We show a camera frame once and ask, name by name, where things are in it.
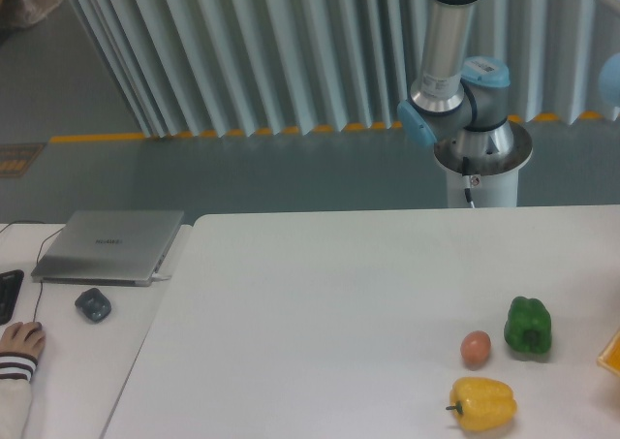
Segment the person's bare hand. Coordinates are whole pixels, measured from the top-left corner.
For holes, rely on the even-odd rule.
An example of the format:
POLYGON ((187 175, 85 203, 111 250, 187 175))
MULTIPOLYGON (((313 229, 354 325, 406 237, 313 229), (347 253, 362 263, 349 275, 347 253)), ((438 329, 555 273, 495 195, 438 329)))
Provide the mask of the person's bare hand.
POLYGON ((28 336, 34 322, 16 322, 5 328, 1 335, 1 354, 27 358, 38 362, 46 346, 46 332, 28 336))

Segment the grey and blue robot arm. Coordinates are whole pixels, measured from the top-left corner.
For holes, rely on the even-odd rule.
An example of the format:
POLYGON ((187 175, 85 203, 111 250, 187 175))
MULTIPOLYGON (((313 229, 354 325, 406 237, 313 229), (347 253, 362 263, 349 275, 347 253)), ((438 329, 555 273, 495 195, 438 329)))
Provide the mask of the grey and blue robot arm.
POLYGON ((398 112, 424 144, 511 115, 619 115, 619 0, 427 0, 421 59, 398 112))

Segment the forearm in striped-cuff sleeve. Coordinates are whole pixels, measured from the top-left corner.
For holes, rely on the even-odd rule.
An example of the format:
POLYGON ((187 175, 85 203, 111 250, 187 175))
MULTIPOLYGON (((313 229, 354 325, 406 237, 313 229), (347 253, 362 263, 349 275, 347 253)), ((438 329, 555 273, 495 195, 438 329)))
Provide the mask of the forearm in striped-cuff sleeve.
POLYGON ((27 355, 1 354, 1 437, 21 438, 32 402, 31 381, 38 367, 27 355))

